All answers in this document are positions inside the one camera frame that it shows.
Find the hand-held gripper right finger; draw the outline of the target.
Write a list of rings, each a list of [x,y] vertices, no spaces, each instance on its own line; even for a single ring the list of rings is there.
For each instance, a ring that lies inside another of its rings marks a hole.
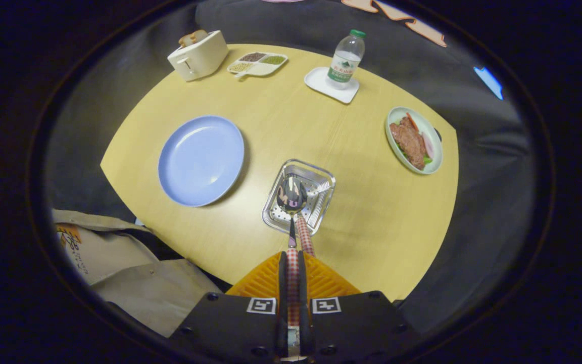
[[[420,333],[382,292],[360,292],[300,252],[299,339],[310,362],[393,362],[407,357]]]

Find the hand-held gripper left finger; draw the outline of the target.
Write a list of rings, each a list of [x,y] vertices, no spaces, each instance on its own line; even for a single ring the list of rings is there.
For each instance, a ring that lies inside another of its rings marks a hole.
[[[288,355],[287,255],[261,263],[233,293],[206,293],[169,337],[203,362],[275,362]]]

